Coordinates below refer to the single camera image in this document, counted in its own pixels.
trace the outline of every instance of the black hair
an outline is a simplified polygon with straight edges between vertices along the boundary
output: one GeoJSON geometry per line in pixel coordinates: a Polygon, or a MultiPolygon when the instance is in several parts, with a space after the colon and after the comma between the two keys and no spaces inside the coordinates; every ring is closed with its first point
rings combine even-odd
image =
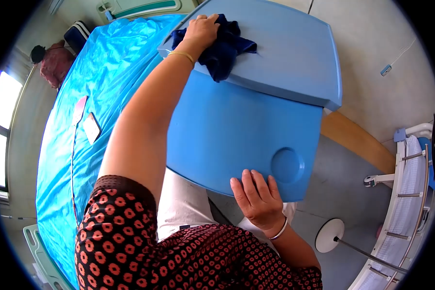
{"type": "Polygon", "coordinates": [[[30,52],[30,61],[36,65],[44,59],[45,47],[36,45],[30,52]]]}

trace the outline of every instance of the mobile phone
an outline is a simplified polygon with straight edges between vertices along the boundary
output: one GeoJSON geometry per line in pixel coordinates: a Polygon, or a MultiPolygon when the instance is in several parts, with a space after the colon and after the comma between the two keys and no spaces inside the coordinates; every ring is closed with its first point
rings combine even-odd
{"type": "Polygon", "coordinates": [[[85,134],[87,135],[88,142],[92,145],[102,132],[97,121],[95,120],[93,113],[88,114],[87,119],[85,119],[83,123],[83,127],[85,134]]]}

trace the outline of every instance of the pink card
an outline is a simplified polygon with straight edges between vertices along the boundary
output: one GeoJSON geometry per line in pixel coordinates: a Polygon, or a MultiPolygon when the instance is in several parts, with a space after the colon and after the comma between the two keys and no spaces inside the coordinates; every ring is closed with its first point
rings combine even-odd
{"type": "Polygon", "coordinates": [[[79,121],[82,119],[86,102],[87,102],[87,96],[81,98],[75,104],[72,125],[77,125],[77,123],[79,123],[79,121]]]}

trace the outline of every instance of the cable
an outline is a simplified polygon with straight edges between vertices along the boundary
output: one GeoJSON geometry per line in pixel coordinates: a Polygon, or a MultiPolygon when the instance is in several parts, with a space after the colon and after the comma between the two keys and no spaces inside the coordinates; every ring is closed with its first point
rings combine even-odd
{"type": "Polygon", "coordinates": [[[313,7],[313,3],[314,3],[314,0],[311,0],[311,5],[309,5],[309,9],[307,11],[308,14],[311,12],[311,8],[313,7]]]}
{"type": "Polygon", "coordinates": [[[403,55],[403,53],[405,53],[406,50],[408,50],[408,49],[411,48],[411,46],[413,45],[414,41],[416,41],[416,39],[417,39],[417,37],[415,37],[414,40],[412,41],[412,43],[411,43],[408,47],[406,47],[406,49],[403,50],[403,51],[398,55],[398,57],[396,58],[396,60],[393,61],[393,62],[390,64],[390,66],[393,66],[393,64],[398,60],[398,58],[399,58],[401,55],[403,55]]]}
{"type": "Polygon", "coordinates": [[[49,50],[52,50],[52,49],[58,49],[58,48],[68,48],[68,47],[70,47],[70,46],[63,46],[63,47],[49,48],[49,49],[46,49],[46,51],[49,51],[49,50]]]}
{"type": "MultiPolygon", "coordinates": [[[[4,214],[0,214],[2,217],[4,218],[13,218],[10,215],[4,215],[4,214]]],[[[18,217],[17,219],[37,219],[36,217],[18,217]]]]}

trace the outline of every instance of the towel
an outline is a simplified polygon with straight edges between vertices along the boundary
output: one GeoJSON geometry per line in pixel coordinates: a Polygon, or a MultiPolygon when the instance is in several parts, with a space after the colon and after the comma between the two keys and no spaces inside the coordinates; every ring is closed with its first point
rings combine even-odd
{"type": "MultiPolygon", "coordinates": [[[[219,14],[215,23],[220,24],[217,38],[213,45],[203,51],[198,62],[205,65],[213,80],[219,83],[231,73],[237,55],[243,52],[256,53],[256,43],[240,37],[238,22],[227,21],[224,14],[219,14]]],[[[187,28],[173,31],[173,50],[184,39],[186,31],[187,28]]]]}

